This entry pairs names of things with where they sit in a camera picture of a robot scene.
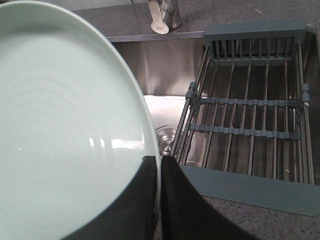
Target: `gray speckled countertop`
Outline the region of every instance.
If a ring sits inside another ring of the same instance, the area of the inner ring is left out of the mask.
[[[303,18],[320,29],[318,0],[178,0],[183,26],[160,35],[150,27],[151,14],[146,3],[75,11],[112,42],[141,39],[170,39],[184,33],[199,32],[213,24]]]
[[[201,37],[213,24],[302,18],[309,30],[320,29],[319,0],[178,0],[183,26],[159,35],[150,28],[146,3],[75,11],[111,42],[183,38],[193,32]],[[309,217],[236,202],[204,197],[232,222],[262,240],[318,240],[320,216]],[[158,225],[154,239],[162,239]]]

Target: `sink drain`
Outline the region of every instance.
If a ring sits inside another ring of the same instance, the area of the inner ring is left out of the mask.
[[[161,156],[169,155],[174,143],[176,132],[177,128],[170,127],[169,125],[164,125],[156,129],[156,136]]]

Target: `sink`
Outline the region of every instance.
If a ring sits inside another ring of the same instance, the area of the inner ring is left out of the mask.
[[[158,134],[159,148],[161,155],[167,155],[170,152],[173,138],[176,134],[178,123],[184,108],[186,101],[185,95],[189,88],[190,82],[193,82],[197,78],[201,61],[205,51],[205,40],[203,37],[197,38],[180,38],[180,39],[162,39],[162,40],[145,40],[145,41],[132,41],[132,42],[114,42],[113,45],[122,55],[124,60],[129,65],[133,74],[135,75],[137,82],[145,97],[145,101],[149,107],[151,117],[155,130]],[[310,132],[312,146],[318,146],[320,144],[320,131],[318,127],[318,121],[320,119],[319,103],[320,103],[320,74],[319,74],[319,56],[317,49],[316,35],[311,32],[305,33],[305,42],[302,46],[303,57],[303,69],[304,69],[304,81],[310,85],[311,102],[310,102]],[[217,84],[215,93],[217,96],[224,96],[227,88],[228,78],[230,75],[230,66],[222,66],[217,73],[217,78],[221,81]],[[293,81],[295,76],[295,66],[288,63],[288,80]],[[212,79],[215,72],[215,66],[209,66],[207,71],[208,79]],[[269,67],[269,95],[270,98],[274,98],[275,95],[281,95],[279,98],[284,98],[284,93],[281,85],[283,81],[284,73],[281,66]],[[241,94],[244,93],[244,85],[246,82],[247,67],[236,66],[234,68],[234,78],[239,81],[233,81],[233,88],[238,90],[231,90],[233,98],[241,98]],[[257,79],[263,79],[265,75],[265,66],[252,66],[251,76]],[[210,90],[210,81],[204,86],[202,91],[202,97],[207,97]],[[257,90],[251,96],[255,99],[263,99],[263,81],[257,82],[255,85],[250,86]],[[289,87],[289,97],[293,95],[294,90]],[[218,115],[221,115],[221,109],[218,108]],[[236,111],[235,119],[240,121],[239,113]],[[231,109],[227,110],[227,115],[231,114]],[[279,118],[284,114],[283,111],[279,111]],[[257,111],[257,119],[262,118],[262,112]],[[250,128],[249,122],[246,122],[246,127]],[[258,128],[261,128],[261,122],[257,121]],[[272,119],[266,121],[266,127],[272,129]],[[283,123],[279,123],[279,128],[284,128]],[[235,140],[238,142],[239,148],[241,141],[246,141],[244,136],[236,136]],[[189,153],[189,159],[186,161],[186,165],[201,167],[202,158],[197,151],[204,146],[205,138],[199,133],[195,133],[195,138],[198,140],[196,146],[191,146]],[[219,155],[223,155],[224,142],[226,141],[225,135],[217,135],[214,138],[212,144],[215,144],[215,151]],[[259,161],[263,158],[263,143],[264,139],[257,138],[256,146],[258,146],[255,155],[255,161]],[[272,145],[267,144],[267,150],[272,151]],[[313,164],[314,164],[314,176],[317,185],[320,185],[320,150],[318,147],[313,147]],[[246,152],[234,153],[238,155],[246,155]],[[290,155],[284,154],[284,157],[289,158]],[[245,162],[239,161],[241,157],[237,156],[237,163],[230,168],[229,172],[245,173],[247,168]],[[221,161],[209,161],[206,166],[209,169],[220,170],[222,168]],[[283,179],[292,181],[290,173],[288,172],[290,166],[289,163],[284,163]],[[261,172],[261,166],[257,165],[253,175],[263,176],[271,178],[270,162],[266,164],[266,174]]]

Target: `ceramic plate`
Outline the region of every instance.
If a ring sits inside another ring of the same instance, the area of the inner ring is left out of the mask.
[[[158,152],[134,76],[101,33],[48,3],[0,5],[0,239],[74,232],[143,156],[159,172]]]

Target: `dish drying rack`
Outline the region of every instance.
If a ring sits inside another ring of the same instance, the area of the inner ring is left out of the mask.
[[[300,19],[206,28],[169,155],[182,165],[314,185],[305,28]]]

